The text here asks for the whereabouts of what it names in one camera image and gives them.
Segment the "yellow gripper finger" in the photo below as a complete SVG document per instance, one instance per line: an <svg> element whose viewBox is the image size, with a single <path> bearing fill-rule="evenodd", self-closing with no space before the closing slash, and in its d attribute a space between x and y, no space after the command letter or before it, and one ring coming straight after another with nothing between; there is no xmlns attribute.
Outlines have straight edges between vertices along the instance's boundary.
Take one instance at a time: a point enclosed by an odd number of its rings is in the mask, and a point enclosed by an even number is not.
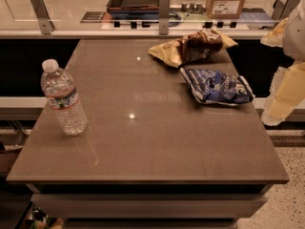
<svg viewBox="0 0 305 229"><path fill-rule="evenodd" d="M305 99L305 62L296 60L289 68L279 67L274 74L270 95L261 115L267 126L283 122Z"/></svg>
<svg viewBox="0 0 305 229"><path fill-rule="evenodd" d="M272 31L268 32L260 39L260 43L269 47L283 47L283 33L288 19L280 21Z"/></svg>

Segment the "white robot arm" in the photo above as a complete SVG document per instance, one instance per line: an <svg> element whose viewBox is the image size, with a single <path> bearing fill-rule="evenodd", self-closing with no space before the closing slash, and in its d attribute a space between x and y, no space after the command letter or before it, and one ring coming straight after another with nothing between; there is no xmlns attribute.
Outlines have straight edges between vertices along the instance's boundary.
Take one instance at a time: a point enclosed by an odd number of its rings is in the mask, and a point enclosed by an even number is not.
<svg viewBox="0 0 305 229"><path fill-rule="evenodd" d="M277 69L263 108L262 122L276 126L305 99L305 0L300 0L289 17L260 42L270 47L282 47L284 54L295 61L288 69Z"/></svg>

